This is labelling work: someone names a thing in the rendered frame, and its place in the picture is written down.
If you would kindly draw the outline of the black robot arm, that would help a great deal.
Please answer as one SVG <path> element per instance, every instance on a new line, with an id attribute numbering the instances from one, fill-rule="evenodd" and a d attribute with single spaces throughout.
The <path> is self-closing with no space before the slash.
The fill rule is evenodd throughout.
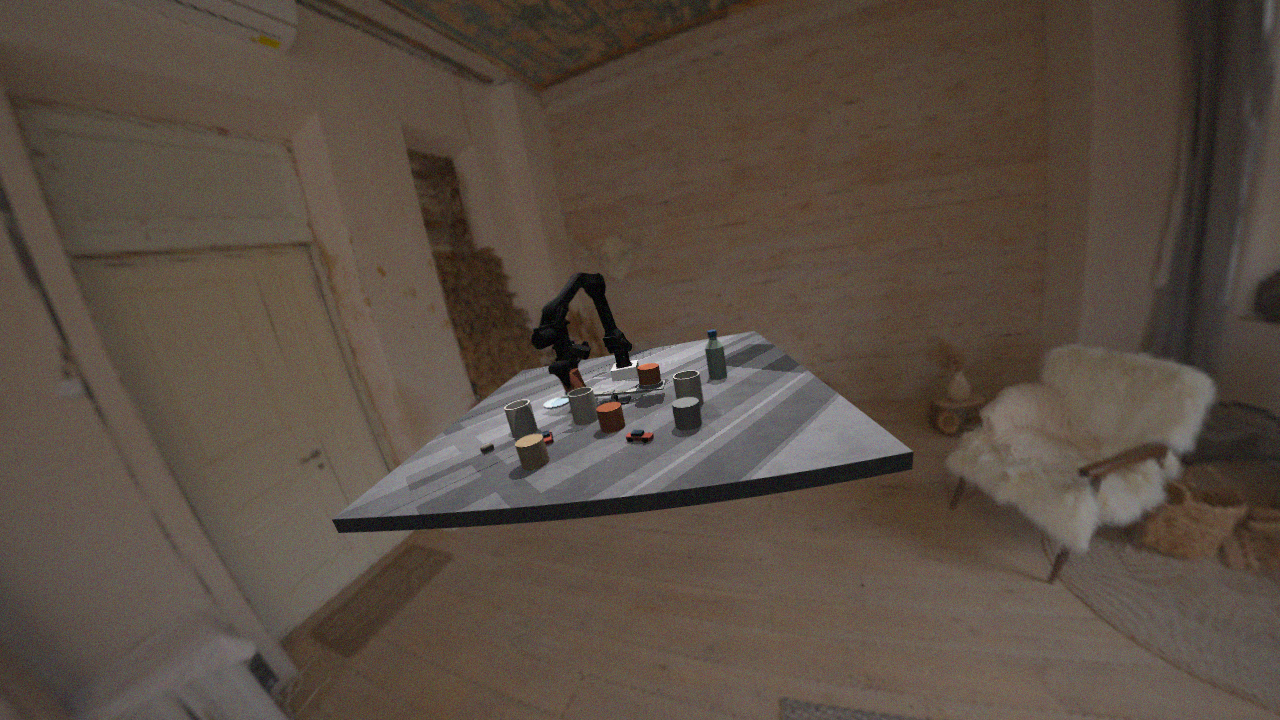
<path id="1" fill-rule="evenodd" d="M 541 350 L 550 345 L 570 340 L 567 324 L 571 322 L 564 316 L 570 311 L 570 304 L 575 295 L 579 293 L 580 288 L 584 288 L 585 293 L 590 296 L 595 304 L 596 313 L 600 316 L 602 325 L 605 331 L 603 342 L 609 354 L 614 354 L 616 368 L 620 369 L 623 366 L 632 366 L 632 363 L 628 359 L 628 351 L 632 350 L 632 345 L 625 338 L 623 332 L 614 324 L 614 318 L 612 316 L 611 307 L 605 300 L 605 282 L 603 275 L 599 273 L 588 274 L 580 272 L 570 275 L 570 281 L 564 284 L 563 290 L 561 290 L 561 293 L 541 307 L 539 327 L 534 328 L 532 332 L 532 346 Z M 591 350 L 588 341 L 582 341 L 581 345 L 573 345 L 572 341 L 568 347 L 570 359 L 582 357 L 584 360 L 588 360 Z"/>

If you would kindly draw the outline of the white balance beam with square end pans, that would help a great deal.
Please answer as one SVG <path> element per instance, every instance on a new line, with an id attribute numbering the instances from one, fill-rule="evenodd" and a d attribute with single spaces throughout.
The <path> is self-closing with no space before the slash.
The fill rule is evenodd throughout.
<path id="1" fill-rule="evenodd" d="M 637 388 L 634 388 L 634 389 L 611 389 L 611 391 L 599 391 L 599 392 L 593 392 L 593 393 L 594 393 L 594 397 L 612 396 L 611 398 L 603 398 L 602 404 L 620 402 L 621 405 L 625 405 L 625 404 L 628 404 L 631 396 L 618 397 L 618 395 L 646 393 L 646 392 L 652 392 L 652 391 L 655 391 L 655 389 L 664 389 L 664 386 L 666 386 L 666 380 L 660 379 L 659 383 L 653 384 L 653 386 L 640 386 L 640 383 L 637 382 Z M 568 398 L 568 393 L 570 392 L 566 392 L 566 389 L 564 389 L 564 395 L 561 398 Z"/>

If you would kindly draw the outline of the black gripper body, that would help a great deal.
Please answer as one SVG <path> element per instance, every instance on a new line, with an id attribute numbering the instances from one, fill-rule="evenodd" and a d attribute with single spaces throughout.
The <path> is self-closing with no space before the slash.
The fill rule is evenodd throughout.
<path id="1" fill-rule="evenodd" d="M 579 359 L 579 357 L 570 359 L 568 356 L 570 343 L 572 343 L 572 340 L 571 341 L 566 340 L 563 342 L 558 342 L 554 346 L 552 346 L 552 348 L 556 348 L 556 355 L 557 355 L 556 361 L 558 363 L 550 364 L 550 366 L 548 368 L 550 374 L 567 372 L 570 369 L 570 361 L 576 361 Z"/>

